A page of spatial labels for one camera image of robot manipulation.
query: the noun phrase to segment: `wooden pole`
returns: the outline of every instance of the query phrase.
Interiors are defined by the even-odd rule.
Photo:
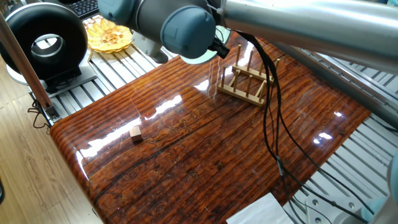
[[[262,73],[262,69],[264,68],[264,63],[261,63],[261,66],[260,66],[260,70],[259,70],[259,76],[261,76],[261,73]]]
[[[32,65],[26,58],[25,53],[22,51],[17,39],[12,33],[10,27],[8,26],[6,20],[3,18],[0,12],[0,40],[3,46],[6,48],[8,54],[11,56],[12,61],[14,61],[18,70],[24,76],[27,84],[33,91],[36,100],[42,105],[44,109],[52,106],[51,100],[44,90],[39,78],[37,77]]]
[[[251,86],[251,78],[253,78],[252,75],[249,76],[249,83],[248,83],[248,89],[246,91],[246,97],[249,97],[250,86]]]
[[[235,75],[234,75],[234,77],[232,78],[231,82],[229,83],[229,86],[234,85],[234,82],[235,82]]]
[[[222,87],[222,88],[224,88],[225,70],[226,70],[226,67],[224,66],[224,67],[223,67],[223,74],[222,74],[222,76],[221,76],[221,87]]]
[[[239,58],[240,58],[240,56],[241,56],[241,47],[242,47],[242,45],[239,44],[239,45],[238,45],[238,54],[236,55],[235,66],[238,66]]]
[[[241,73],[241,71],[240,70],[237,70],[236,71],[236,74],[235,74],[235,82],[234,82],[234,92],[236,92],[236,86],[238,85],[238,78],[239,78],[239,74]]]
[[[257,93],[256,93],[256,97],[259,97],[259,96],[260,96],[260,92],[261,92],[261,90],[262,90],[262,87],[264,86],[264,83],[265,83],[265,82],[262,82],[262,83],[261,83],[261,86],[260,86],[260,88],[258,89],[258,91],[257,91]]]
[[[260,97],[259,97],[259,102],[261,102],[262,98],[264,97],[264,88],[266,87],[265,83],[267,83],[266,80],[263,81],[261,85],[261,91],[260,91]]]
[[[250,57],[249,57],[249,63],[248,63],[248,69],[246,69],[247,71],[250,70],[250,64],[251,64],[251,59],[253,58],[253,53],[254,53],[254,50],[251,50]]]
[[[87,62],[88,62],[88,63],[90,63],[91,59],[93,58],[93,55],[94,55],[94,50],[91,49],[91,50],[90,50],[90,56],[88,56],[88,59],[87,59]]]

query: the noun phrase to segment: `wooden floor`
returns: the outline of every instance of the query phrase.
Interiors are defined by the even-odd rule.
[[[0,58],[0,223],[102,223],[46,129],[33,128],[31,105],[27,87],[9,77]]]

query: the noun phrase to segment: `yellow plate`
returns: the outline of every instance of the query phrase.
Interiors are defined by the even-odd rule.
[[[115,53],[131,45],[132,34],[127,27],[117,26],[106,19],[87,29],[88,46],[96,52]]]

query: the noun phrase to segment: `white paper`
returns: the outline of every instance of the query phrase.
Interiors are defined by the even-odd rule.
[[[293,224],[269,193],[226,220],[228,224]]]

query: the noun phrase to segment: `small wooden cube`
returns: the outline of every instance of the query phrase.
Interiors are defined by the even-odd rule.
[[[138,142],[142,140],[141,130],[138,126],[133,127],[130,129],[130,137],[133,142]]]

